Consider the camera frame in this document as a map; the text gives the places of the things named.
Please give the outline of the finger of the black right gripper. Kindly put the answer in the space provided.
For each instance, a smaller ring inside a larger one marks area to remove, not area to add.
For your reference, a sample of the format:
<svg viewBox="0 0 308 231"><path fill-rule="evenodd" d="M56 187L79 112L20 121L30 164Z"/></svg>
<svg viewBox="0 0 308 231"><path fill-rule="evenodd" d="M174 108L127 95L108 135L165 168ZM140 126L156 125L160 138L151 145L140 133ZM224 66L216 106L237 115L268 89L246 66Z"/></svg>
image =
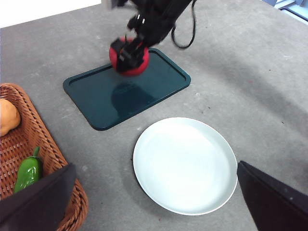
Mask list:
<svg viewBox="0 0 308 231"><path fill-rule="evenodd" d="M110 45L110 49L114 50L115 52L121 52L121 50L128 45L128 41L125 38L117 38L113 41Z"/></svg>
<svg viewBox="0 0 308 231"><path fill-rule="evenodd" d="M118 72L144 72L145 46L140 39L128 40L128 45L117 52L116 70Z"/></svg>

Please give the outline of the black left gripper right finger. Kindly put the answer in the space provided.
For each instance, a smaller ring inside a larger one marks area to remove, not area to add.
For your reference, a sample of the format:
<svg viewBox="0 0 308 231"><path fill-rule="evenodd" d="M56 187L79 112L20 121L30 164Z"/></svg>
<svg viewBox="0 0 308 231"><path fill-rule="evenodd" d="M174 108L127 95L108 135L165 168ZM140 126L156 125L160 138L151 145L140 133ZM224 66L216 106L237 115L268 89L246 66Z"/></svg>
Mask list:
<svg viewBox="0 0 308 231"><path fill-rule="evenodd" d="M245 161L237 176L245 203L259 231L306 231L308 196Z"/></svg>

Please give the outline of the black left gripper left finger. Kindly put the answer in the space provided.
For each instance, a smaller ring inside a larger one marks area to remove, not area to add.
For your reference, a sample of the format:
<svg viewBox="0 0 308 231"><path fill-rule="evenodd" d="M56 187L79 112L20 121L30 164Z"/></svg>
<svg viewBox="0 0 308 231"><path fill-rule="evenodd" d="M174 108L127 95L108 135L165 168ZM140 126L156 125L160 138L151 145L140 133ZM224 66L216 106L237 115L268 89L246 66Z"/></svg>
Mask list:
<svg viewBox="0 0 308 231"><path fill-rule="evenodd" d="M2 231L55 231L64 218L76 179L73 164L0 201Z"/></svg>

